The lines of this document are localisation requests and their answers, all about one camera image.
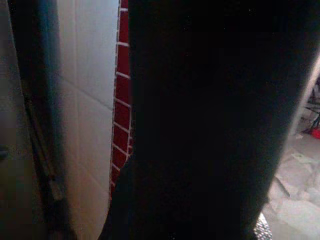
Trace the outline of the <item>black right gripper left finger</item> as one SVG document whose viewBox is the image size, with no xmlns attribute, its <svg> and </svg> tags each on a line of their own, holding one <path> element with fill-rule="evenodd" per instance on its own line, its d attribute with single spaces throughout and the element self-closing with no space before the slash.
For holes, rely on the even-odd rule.
<svg viewBox="0 0 320 240">
<path fill-rule="evenodd" d="M 9 12 L 40 197 L 36 240 L 77 240 L 66 197 L 58 0 L 9 0 Z"/>
</svg>

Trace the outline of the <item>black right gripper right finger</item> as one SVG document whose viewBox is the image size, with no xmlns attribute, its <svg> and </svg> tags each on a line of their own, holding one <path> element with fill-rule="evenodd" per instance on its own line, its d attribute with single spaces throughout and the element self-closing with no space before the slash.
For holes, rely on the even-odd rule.
<svg viewBox="0 0 320 240">
<path fill-rule="evenodd" d="M 128 0 L 133 151 L 98 240 L 256 240 L 320 0 Z"/>
</svg>

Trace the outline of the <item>white crumpled paper scrap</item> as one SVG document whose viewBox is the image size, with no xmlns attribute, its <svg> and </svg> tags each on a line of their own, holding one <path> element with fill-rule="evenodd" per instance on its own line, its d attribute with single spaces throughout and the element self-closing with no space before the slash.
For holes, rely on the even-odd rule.
<svg viewBox="0 0 320 240">
<path fill-rule="evenodd" d="M 290 195 L 273 185 L 263 214 L 272 240 L 320 240 L 320 192 L 313 187 Z"/>
<path fill-rule="evenodd" d="M 295 152 L 291 156 L 297 160 L 304 168 L 306 168 L 310 173 L 312 173 L 317 167 L 317 161 L 313 158 L 310 158 L 302 153 Z"/>
</svg>

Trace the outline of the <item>black metal stand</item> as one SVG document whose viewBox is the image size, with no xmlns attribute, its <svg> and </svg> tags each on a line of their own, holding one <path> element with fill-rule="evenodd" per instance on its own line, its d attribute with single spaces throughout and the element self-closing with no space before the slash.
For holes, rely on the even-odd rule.
<svg viewBox="0 0 320 240">
<path fill-rule="evenodd" d="M 315 119 L 312 120 L 310 127 L 303 131 L 306 134 L 311 134 L 314 129 L 320 127 L 320 76 L 316 79 L 307 101 L 307 106 L 304 108 L 316 115 Z"/>
</svg>

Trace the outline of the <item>silver mesh patch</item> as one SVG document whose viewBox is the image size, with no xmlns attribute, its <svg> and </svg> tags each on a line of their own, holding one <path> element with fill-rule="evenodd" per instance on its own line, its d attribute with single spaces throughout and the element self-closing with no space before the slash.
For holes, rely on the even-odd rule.
<svg viewBox="0 0 320 240">
<path fill-rule="evenodd" d="M 271 228 L 261 212 L 253 229 L 255 240 L 272 240 Z"/>
</svg>

